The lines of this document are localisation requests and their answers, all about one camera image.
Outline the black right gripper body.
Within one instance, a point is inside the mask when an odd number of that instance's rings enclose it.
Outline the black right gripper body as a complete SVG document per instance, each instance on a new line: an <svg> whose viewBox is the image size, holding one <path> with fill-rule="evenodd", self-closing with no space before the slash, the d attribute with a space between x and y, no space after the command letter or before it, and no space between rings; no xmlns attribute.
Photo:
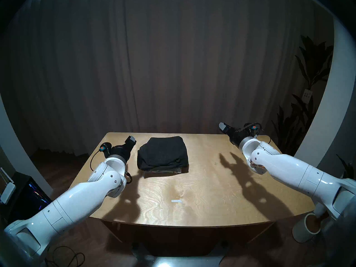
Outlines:
<svg viewBox="0 0 356 267"><path fill-rule="evenodd" d="M244 128L228 128L228 136L230 142L236 147L242 147L244 143L254 137L254 129L252 126Z"/></svg>

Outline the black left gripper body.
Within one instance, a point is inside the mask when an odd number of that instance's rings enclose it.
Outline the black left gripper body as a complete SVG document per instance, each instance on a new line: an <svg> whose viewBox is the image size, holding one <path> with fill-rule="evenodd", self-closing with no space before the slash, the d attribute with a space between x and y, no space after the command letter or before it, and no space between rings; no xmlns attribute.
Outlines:
<svg viewBox="0 0 356 267"><path fill-rule="evenodd" d="M116 145L111 147L110 155L111 156L117 155L123 158L125 161L128 161L130 159L132 149L133 149L133 144L125 143L123 145Z"/></svg>

